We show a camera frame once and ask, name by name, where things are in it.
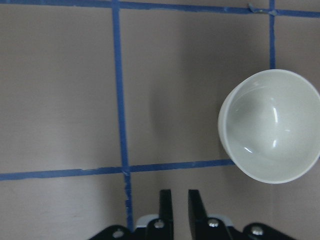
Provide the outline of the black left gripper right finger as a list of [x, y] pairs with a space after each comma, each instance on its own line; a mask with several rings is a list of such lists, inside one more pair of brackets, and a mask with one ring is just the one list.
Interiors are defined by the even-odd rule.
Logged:
[[208, 216], [200, 192], [188, 190], [188, 219], [193, 240], [232, 240], [224, 221], [216, 216]]

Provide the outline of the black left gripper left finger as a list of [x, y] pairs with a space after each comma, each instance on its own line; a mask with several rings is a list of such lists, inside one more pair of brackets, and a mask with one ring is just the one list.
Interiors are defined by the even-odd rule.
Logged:
[[159, 192], [158, 216], [146, 225], [145, 240], [173, 240], [174, 218], [172, 206], [172, 193], [170, 189]]

